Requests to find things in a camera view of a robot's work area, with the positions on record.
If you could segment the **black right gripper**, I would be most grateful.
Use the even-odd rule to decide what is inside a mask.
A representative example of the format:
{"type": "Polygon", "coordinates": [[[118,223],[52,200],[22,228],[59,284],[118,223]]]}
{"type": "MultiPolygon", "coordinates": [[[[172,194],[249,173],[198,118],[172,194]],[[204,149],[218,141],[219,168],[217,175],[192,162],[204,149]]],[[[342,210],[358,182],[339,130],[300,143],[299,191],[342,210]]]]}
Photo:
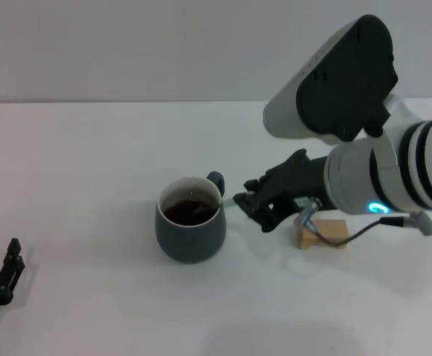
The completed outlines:
{"type": "Polygon", "coordinates": [[[333,210],[325,183],[326,161],[325,156],[311,159],[305,149],[297,150],[259,180],[246,181],[247,193],[235,194],[233,200],[262,232],[273,231],[288,212],[300,212],[312,198],[320,201],[321,210],[333,210]]]}

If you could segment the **grey ceramic coffee cup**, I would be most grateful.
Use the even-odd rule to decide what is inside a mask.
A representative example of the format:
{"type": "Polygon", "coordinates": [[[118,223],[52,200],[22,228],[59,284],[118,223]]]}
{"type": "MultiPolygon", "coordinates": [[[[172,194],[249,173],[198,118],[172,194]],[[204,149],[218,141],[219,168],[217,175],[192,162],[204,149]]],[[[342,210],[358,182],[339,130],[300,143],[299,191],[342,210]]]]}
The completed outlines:
{"type": "Polygon", "coordinates": [[[217,171],[205,178],[184,177],[163,189],[156,201],[155,232],[168,257],[194,264],[219,251],[227,230],[224,193],[225,179],[217,171]]]}

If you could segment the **wooden rest block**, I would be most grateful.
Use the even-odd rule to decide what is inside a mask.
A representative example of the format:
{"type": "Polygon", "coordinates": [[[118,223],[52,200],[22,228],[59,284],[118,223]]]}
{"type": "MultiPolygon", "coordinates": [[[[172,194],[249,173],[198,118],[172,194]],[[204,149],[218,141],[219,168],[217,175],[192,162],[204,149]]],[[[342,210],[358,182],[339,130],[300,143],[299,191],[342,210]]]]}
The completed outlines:
{"type": "MultiPolygon", "coordinates": [[[[313,224],[317,231],[331,242],[338,242],[349,237],[345,220],[314,220],[313,224]]],[[[314,246],[330,248],[329,245],[322,242],[307,227],[303,227],[297,232],[297,246],[301,250],[306,250],[314,246]]]]}

